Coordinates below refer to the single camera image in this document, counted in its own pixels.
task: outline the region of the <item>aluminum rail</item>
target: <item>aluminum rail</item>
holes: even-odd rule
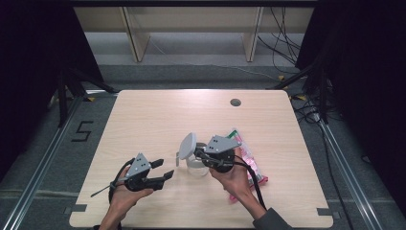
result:
[[[343,175],[347,186],[349,187],[352,198],[354,199],[354,202],[357,205],[358,210],[361,213],[361,216],[364,219],[368,229],[383,230],[375,210],[373,209],[364,190],[356,179],[355,174],[352,171],[346,157],[344,156],[344,153],[341,151],[336,139],[334,138],[331,129],[323,121],[320,122],[320,125],[323,132],[326,134],[327,141],[329,142],[332,149],[331,153],[334,157],[334,160],[337,163],[341,175]]]
[[[3,226],[3,230],[16,230],[20,226],[23,218],[25,217],[28,209],[30,208],[31,203],[33,202],[36,191],[38,190],[46,172],[48,171],[57,150],[66,134],[75,112],[77,111],[80,103],[83,101],[83,98],[74,98],[71,106],[69,107],[68,117],[63,126],[59,127],[54,135],[54,138],[45,151],[44,156],[39,162],[36,170],[26,186],[23,194],[18,199],[14,208],[10,212],[6,224]]]

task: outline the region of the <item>dark wall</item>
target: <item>dark wall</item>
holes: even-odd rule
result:
[[[102,81],[72,8],[0,1],[0,180],[27,147],[68,67]]]
[[[55,62],[17,5],[0,3],[0,179],[23,151],[56,90]]]
[[[339,49],[327,57],[326,70],[339,109],[406,217],[405,7],[397,0],[352,1],[333,43]],[[329,15],[337,14],[332,8],[316,12],[309,39],[328,33]],[[304,43],[304,51],[321,50],[321,44]],[[301,55],[308,57],[300,63],[303,67],[314,58]],[[309,77],[310,88],[317,87],[314,78]]]

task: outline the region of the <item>gray floor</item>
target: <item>gray floor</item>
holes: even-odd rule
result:
[[[87,37],[106,83],[118,89],[263,89],[275,85],[278,76],[289,76],[274,67],[272,53],[260,43],[254,62],[246,62],[239,34],[153,34],[141,63],[133,61],[125,34],[88,34]],[[274,42],[269,34],[262,34],[261,37],[270,44]],[[303,38],[301,34],[292,34],[291,37],[297,43]],[[284,71],[297,71],[280,56],[275,56],[275,64]],[[289,85],[286,91],[291,95],[300,93],[304,81],[298,80]],[[96,88],[88,84],[85,86],[88,89]],[[19,229],[73,229],[69,225],[69,210],[76,202],[114,102],[115,97],[98,97],[93,102],[80,104]],[[305,104],[300,100],[292,103],[296,108]],[[335,112],[329,115],[340,118]],[[83,133],[77,133],[83,121],[93,122],[82,127],[91,131],[88,140],[72,142],[73,139],[84,137]],[[58,107],[54,104],[38,127],[27,151],[19,155],[0,184],[0,225],[3,226],[29,183],[56,133],[57,124]],[[321,131],[317,125],[305,121],[301,121],[300,126],[330,210],[340,216],[330,229],[350,229],[345,210],[328,174]],[[345,121],[329,119],[329,127],[377,213],[382,229],[406,229],[405,218],[373,166],[361,159],[363,151]],[[368,229],[332,158],[330,165],[353,229]]]

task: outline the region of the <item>floor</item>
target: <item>floor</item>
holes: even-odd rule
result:
[[[261,89],[264,86],[275,85],[280,76],[286,78],[291,76],[285,72],[298,71],[282,56],[273,55],[261,42],[257,45],[254,61],[247,62],[240,34],[152,34],[147,53],[139,63],[133,60],[125,34],[86,34],[86,36],[105,81],[121,89],[187,87]],[[276,42],[270,34],[261,34],[260,37],[271,46]],[[298,44],[303,39],[302,34],[290,34],[289,37]],[[277,48],[288,54],[286,46],[279,45]],[[165,77],[178,76],[188,79],[180,80],[174,77],[176,83],[171,84],[168,81],[172,79],[157,76],[157,71]],[[199,77],[202,73],[206,74],[206,82],[202,82]],[[292,96],[300,94],[304,81],[305,79],[298,80],[285,90]],[[94,88],[92,85],[85,86],[88,89]],[[356,183],[372,206],[377,225],[380,226],[378,228],[371,227],[362,216],[361,206],[351,191],[351,185],[337,164],[339,159],[332,153],[335,150],[332,145],[328,147],[329,154],[326,154],[323,132],[317,125],[311,123],[311,119],[317,117],[312,116],[311,107],[305,107],[308,101],[302,101],[299,97],[293,98],[292,105],[297,108],[304,139],[334,216],[334,224],[330,229],[406,229],[405,217],[397,209],[373,166],[367,162],[368,159],[362,158],[363,152],[339,112],[330,111],[328,114],[330,122],[322,128],[331,130],[330,139],[334,138],[337,142],[351,173],[356,178]],[[76,102],[73,100],[70,104],[75,106]],[[73,229],[69,225],[69,214],[76,202],[114,102],[115,97],[111,96],[99,96],[92,102],[78,102],[71,125],[66,128],[65,134],[59,136],[61,142],[56,147],[50,147],[50,144],[58,132],[58,107],[57,103],[50,105],[50,110],[38,127],[27,151],[18,157],[0,184],[1,226],[6,224],[7,216],[30,184],[37,166],[43,163],[41,159],[50,148],[55,148],[56,153],[50,157],[50,164],[46,167],[43,178],[37,181],[38,189],[34,191],[33,199],[29,200],[31,205],[20,214],[23,219],[17,225],[19,229]],[[83,130],[87,128],[91,130],[86,142],[73,142],[74,139],[83,138],[83,134],[78,133],[79,126],[82,126]]]

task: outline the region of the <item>black cable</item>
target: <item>black cable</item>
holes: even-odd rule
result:
[[[268,48],[268,49],[270,49],[270,50],[272,50],[272,51],[278,53],[278,55],[284,57],[284,58],[285,58],[286,60],[288,60],[290,63],[295,64],[295,60],[294,60],[292,57],[289,57],[289,56],[287,56],[286,54],[282,53],[281,51],[272,48],[270,45],[268,45],[266,42],[264,42],[264,41],[262,40],[262,38],[260,38],[260,36],[258,36],[258,39],[266,46],[266,48]]]
[[[278,36],[276,37],[277,41],[275,42],[274,48],[271,49],[271,50],[273,51],[273,52],[272,52],[272,63],[274,64],[275,68],[277,68],[277,69],[278,69],[280,72],[282,72],[282,73],[286,73],[286,74],[297,74],[297,73],[292,73],[292,72],[283,71],[283,70],[281,70],[281,69],[275,64],[275,51],[277,50],[278,42],[279,42],[279,41],[282,41],[282,40],[281,40],[281,35],[283,35],[283,37],[285,38],[285,41],[284,41],[284,42],[285,42],[286,45],[287,45],[288,52],[289,52],[290,56],[292,56],[292,51],[291,51],[291,46],[289,45],[289,40],[290,40],[290,39],[289,39],[289,38],[287,37],[287,35],[283,32],[283,31],[285,31],[285,29],[283,29],[283,28],[281,27],[281,25],[280,25],[280,23],[279,23],[279,21],[278,21],[276,15],[274,14],[272,8],[270,8],[270,10],[271,10],[272,15],[273,15],[275,21],[277,22],[278,28],[279,28],[279,30],[280,30]],[[284,11],[282,11],[282,13],[283,13],[283,15],[282,15],[282,16],[283,16],[282,22],[283,22],[283,26],[284,26]],[[290,62],[291,62],[293,65],[296,65],[296,60],[295,60],[293,57],[290,57],[289,60],[292,60],[292,61],[290,61]]]
[[[270,33],[272,36],[274,36],[275,38],[278,38],[276,35],[274,35],[274,33]],[[282,39],[280,39],[280,41],[281,42],[283,42],[283,43],[289,43],[288,41],[285,41],[285,40],[282,40]],[[293,46],[293,48],[296,48],[296,49],[298,49],[298,50],[300,50],[301,49],[301,47],[300,46],[295,46],[295,45],[292,45],[292,44],[290,44],[291,46]]]
[[[127,167],[128,165],[132,165],[132,163],[134,162],[135,158],[132,158],[131,160],[125,162],[125,164],[123,164],[122,168],[119,170],[119,172],[116,175],[116,178],[114,178],[114,180],[110,183],[110,190],[108,191],[108,202],[111,202],[111,199],[113,198],[114,195],[114,191],[116,190],[117,186],[117,181],[120,178],[120,175],[122,174],[123,170],[125,169],[125,167]],[[118,230],[122,230],[122,223],[119,222],[119,225],[117,226]]]
[[[259,183],[258,183],[257,176],[256,176],[255,172],[253,171],[253,169],[251,168],[251,166],[248,165],[247,163],[245,163],[245,161],[244,161],[241,157],[239,157],[239,156],[237,156],[237,155],[236,155],[236,157],[238,157],[239,159],[241,159],[244,163],[234,162],[234,164],[235,164],[235,165],[240,165],[240,166],[245,167],[245,168],[248,170],[248,172],[251,174],[251,178],[253,179],[253,184],[254,184],[255,190],[256,190],[256,192],[257,192],[257,197],[258,197],[259,204],[260,204],[265,210],[267,210],[267,209],[266,209],[266,206],[265,206],[265,203],[263,202],[262,193],[260,192]]]
[[[286,16],[286,7],[283,7],[283,8],[282,8],[282,28],[283,28],[283,36],[284,36],[284,39],[286,40],[286,45],[288,46],[288,49],[290,49],[290,50],[293,52],[295,58],[297,59],[298,57],[296,56],[295,52],[293,51],[292,46],[295,47],[295,48],[297,48],[297,49],[300,49],[300,46],[299,46],[298,44],[296,44],[295,42],[293,42],[293,41],[289,38],[289,36],[287,36],[287,33],[286,33],[286,26],[284,25],[284,18],[285,18],[285,16]]]
[[[341,193],[340,193],[340,191],[339,191],[339,189],[338,189],[337,183],[336,183],[335,178],[334,178],[334,175],[333,175],[333,173],[332,173],[330,157],[329,157],[329,154],[328,154],[327,137],[326,137],[325,132],[323,131],[323,128],[322,128],[321,125],[320,125],[320,122],[321,122],[322,120],[321,120],[320,118],[318,118],[318,120],[315,120],[314,118],[312,118],[312,117],[309,116],[309,115],[311,115],[311,114],[318,114],[319,112],[318,112],[318,110],[312,110],[312,111],[307,112],[307,113],[305,113],[304,111],[301,111],[301,110],[303,110],[303,109],[306,108],[306,107],[312,107],[312,106],[313,106],[313,107],[317,107],[317,106],[311,105],[311,104],[310,104],[310,105],[306,105],[306,104],[309,104],[309,102],[310,102],[310,101],[306,102],[302,108],[299,108],[299,109],[295,109],[295,108],[294,108],[294,109],[295,109],[296,111],[298,111],[299,113],[303,114],[303,115],[304,115],[304,119],[305,119],[308,123],[310,123],[310,124],[316,124],[316,125],[318,126],[318,128],[319,128],[319,129],[321,130],[321,132],[322,132],[323,145],[324,145],[324,148],[325,148],[326,160],[327,160],[327,166],[328,166],[328,173],[329,173],[329,175],[330,175],[331,182],[332,182],[332,184],[333,184],[333,186],[334,186],[334,189],[335,189],[335,191],[336,191],[336,193],[337,193],[337,195],[338,195],[338,199],[340,200],[340,204],[341,204],[341,206],[343,207],[344,214],[346,215],[346,218],[347,218],[347,222],[348,222],[348,224],[349,224],[349,227],[350,227],[351,230],[353,230],[352,221],[351,221],[351,219],[350,219],[349,212],[348,212],[347,207],[346,207],[346,205],[345,205],[345,203],[344,203],[344,201],[343,201],[343,198],[341,197]]]
[[[296,95],[304,95],[304,93],[299,93],[299,94],[295,94],[295,95],[291,95],[290,97],[291,98],[294,98]],[[319,105],[317,105],[317,104],[313,104],[313,105],[310,105],[309,104],[309,102],[310,101],[313,101],[313,102],[318,102],[318,100],[319,100],[319,97],[318,96],[316,96],[316,97],[310,97],[309,95],[306,95],[308,98],[309,98],[309,100],[301,107],[301,108],[296,108],[293,104],[292,104],[292,107],[293,107],[293,111],[295,112],[295,113],[299,113],[300,115],[301,115],[301,117],[300,118],[298,118],[297,120],[298,120],[298,122],[300,123],[301,121],[303,121],[303,120],[306,120],[308,123],[310,123],[310,124],[313,124],[314,122],[313,121],[311,121],[311,120],[309,120],[307,117],[306,117],[306,115],[308,116],[308,115],[311,115],[310,113],[308,113],[308,114],[305,114],[305,112],[304,112],[304,110],[306,109],[306,108],[310,108],[310,109],[312,109],[313,111],[316,111],[317,113],[318,113],[318,109],[317,109],[317,107],[319,106]],[[330,119],[332,119],[332,120],[335,120],[335,121],[339,121],[339,122],[342,122],[342,121],[344,121],[344,119],[340,116],[340,115],[337,115],[336,113],[338,112],[338,109],[337,109],[337,106],[336,105],[334,105],[334,104],[328,104],[328,105],[326,105],[326,115],[330,118]]]
[[[332,184],[333,184],[334,189],[335,189],[335,191],[336,191],[336,193],[337,193],[337,195],[338,195],[338,198],[339,198],[339,200],[340,200],[340,204],[341,204],[341,206],[343,207],[344,214],[346,215],[347,222],[349,223],[350,229],[353,230],[354,228],[353,228],[353,226],[352,226],[352,221],[351,221],[351,219],[350,219],[349,212],[348,212],[348,210],[347,210],[346,205],[344,204],[343,198],[341,198],[340,190],[338,189],[338,186],[337,186],[337,184],[336,184],[336,182],[335,182],[335,179],[334,179],[334,176],[333,176],[333,174],[332,174],[331,163],[330,163],[329,155],[328,155],[328,146],[327,146],[326,135],[325,135],[323,129],[321,128],[320,124],[317,124],[317,125],[318,125],[319,129],[322,131],[322,134],[323,134],[323,143],[324,143],[324,146],[325,146],[326,159],[327,159],[327,165],[328,165],[328,172],[329,172],[329,174],[330,174]]]
[[[128,165],[131,165],[131,164],[134,162],[134,159],[135,159],[135,158],[132,158],[131,160],[125,162],[125,164],[122,166],[122,168],[121,168],[121,169],[119,170],[119,172],[117,173],[117,175],[116,175],[116,177],[114,178],[114,180],[113,180],[112,182],[110,182],[110,184],[109,184],[107,187],[101,189],[101,190],[98,191],[98,192],[93,193],[92,195],[90,195],[90,197],[93,197],[93,196],[95,196],[95,195],[101,193],[103,190],[105,190],[105,189],[107,189],[107,188],[110,188],[110,191],[111,191],[111,189],[115,190],[115,189],[116,189],[116,183],[117,183],[117,181],[119,180],[119,177],[120,177],[120,175],[122,174],[123,170],[124,170],[125,167],[127,167]],[[109,195],[108,195],[108,201],[111,201],[110,193],[109,193]]]

